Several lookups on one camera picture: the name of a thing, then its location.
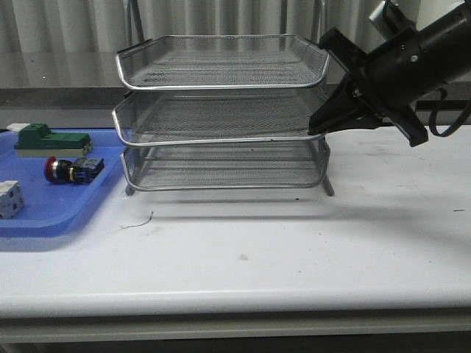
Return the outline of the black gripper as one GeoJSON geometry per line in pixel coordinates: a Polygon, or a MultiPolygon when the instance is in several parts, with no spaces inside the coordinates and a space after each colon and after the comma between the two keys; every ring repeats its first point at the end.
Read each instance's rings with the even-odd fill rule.
{"type": "Polygon", "coordinates": [[[308,134],[377,129],[387,117],[411,147],[427,142],[426,128],[409,107],[424,93],[417,73],[410,69],[410,55],[419,48],[417,34],[404,29],[367,54],[337,28],[325,33],[319,48],[327,50],[345,75],[310,117],[308,134]]]}

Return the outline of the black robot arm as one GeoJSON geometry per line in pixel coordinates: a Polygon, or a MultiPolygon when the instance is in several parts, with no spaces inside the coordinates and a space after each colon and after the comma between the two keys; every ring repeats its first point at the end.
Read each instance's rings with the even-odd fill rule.
{"type": "Polygon", "coordinates": [[[428,134],[452,135],[470,116],[470,106],[443,132],[438,132],[438,101],[428,127],[410,105],[432,91],[444,100],[449,84],[470,71],[470,2],[463,1],[422,30],[405,17],[392,1],[384,1],[370,17],[385,42],[369,53],[337,28],[319,41],[344,69],[345,75],[332,95],[310,117],[310,135],[347,129],[377,129],[388,118],[408,139],[410,146],[428,141],[428,134]]]}

